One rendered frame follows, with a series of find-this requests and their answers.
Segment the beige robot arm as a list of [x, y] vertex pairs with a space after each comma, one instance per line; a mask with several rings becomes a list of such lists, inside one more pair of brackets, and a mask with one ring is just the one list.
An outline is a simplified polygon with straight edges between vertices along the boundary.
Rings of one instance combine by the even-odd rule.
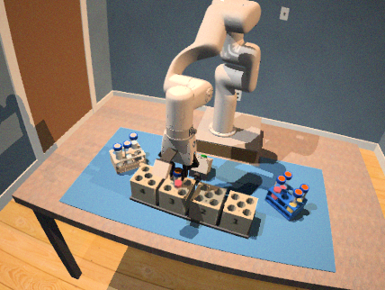
[[[235, 134], [235, 89], [248, 93], [255, 90], [261, 58], [260, 48], [253, 43], [244, 42], [243, 37], [256, 26], [260, 16], [261, 8], [257, 2], [212, 1], [194, 44], [175, 57], [166, 75], [166, 134], [169, 137], [185, 139], [196, 134], [197, 130], [193, 128], [193, 110], [207, 104], [213, 94], [209, 82], [182, 76], [184, 69], [194, 61], [219, 54], [223, 61], [245, 68], [229, 64], [221, 64], [216, 68], [216, 94], [209, 131], [218, 137]], [[173, 165], [171, 161], [177, 152], [178, 150], [168, 147], [162, 157], [156, 159], [151, 174], [168, 179]]]

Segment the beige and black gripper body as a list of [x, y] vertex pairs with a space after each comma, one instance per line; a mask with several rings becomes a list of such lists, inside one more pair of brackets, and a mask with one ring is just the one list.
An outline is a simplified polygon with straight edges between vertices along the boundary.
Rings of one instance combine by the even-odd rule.
[[169, 137], [165, 130], [162, 139], [162, 155], [165, 153], [168, 147], [178, 150], [175, 157], [172, 159], [173, 162], [191, 166], [193, 163], [193, 153], [195, 157], [197, 154], [195, 134], [191, 134], [190, 137], [185, 139], [174, 139]]

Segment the clear conical tube with red liquid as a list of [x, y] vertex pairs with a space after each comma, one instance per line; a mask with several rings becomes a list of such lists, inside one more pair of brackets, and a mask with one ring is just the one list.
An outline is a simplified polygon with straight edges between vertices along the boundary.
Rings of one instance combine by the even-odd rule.
[[[276, 178], [276, 182], [275, 182], [275, 185], [274, 185], [274, 188], [273, 188], [273, 191], [276, 193], [276, 194], [279, 194], [281, 191], [282, 191], [282, 187], [283, 185], [285, 184], [286, 182], [286, 177], [284, 176], [278, 176]], [[271, 197], [276, 200], [277, 197], [273, 194], [271, 194]]]

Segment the light blue bench mat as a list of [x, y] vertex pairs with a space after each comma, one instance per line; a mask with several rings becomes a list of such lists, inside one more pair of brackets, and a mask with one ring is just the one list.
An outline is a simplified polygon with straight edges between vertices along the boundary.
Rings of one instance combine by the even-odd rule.
[[[277, 159], [260, 158], [260, 167], [214, 158], [203, 183], [258, 198], [248, 239], [190, 222], [130, 200], [130, 180], [139, 168], [117, 174], [109, 150], [115, 143], [138, 134], [146, 165], [160, 159], [162, 135], [120, 127], [107, 141], [60, 202], [144, 231], [175, 240], [250, 258], [336, 272], [327, 194], [322, 169]], [[268, 189], [285, 171], [292, 173], [289, 186], [309, 186], [303, 210], [288, 221], [265, 201]]]

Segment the blue tube rack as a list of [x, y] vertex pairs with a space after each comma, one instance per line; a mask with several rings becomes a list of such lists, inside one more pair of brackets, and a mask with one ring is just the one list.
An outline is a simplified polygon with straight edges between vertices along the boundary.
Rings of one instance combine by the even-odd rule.
[[[270, 204], [275, 210], [277, 210], [282, 216], [284, 216], [288, 221], [290, 221], [293, 217], [295, 217], [298, 213], [300, 213], [303, 210], [306, 202], [308, 201], [308, 199], [304, 198], [302, 202], [298, 202], [296, 207], [292, 207], [290, 205], [292, 194], [288, 192], [289, 190], [294, 191], [294, 189], [288, 185], [286, 189], [282, 189], [282, 191], [279, 194], [276, 194], [273, 191], [273, 187], [271, 187], [268, 189], [268, 192], [265, 198], [265, 201], [268, 204]], [[276, 200], [274, 200], [271, 197], [272, 193], [276, 197], [278, 197]], [[293, 213], [290, 213], [288, 210], [286, 210], [287, 206], [289, 206], [293, 210]]]

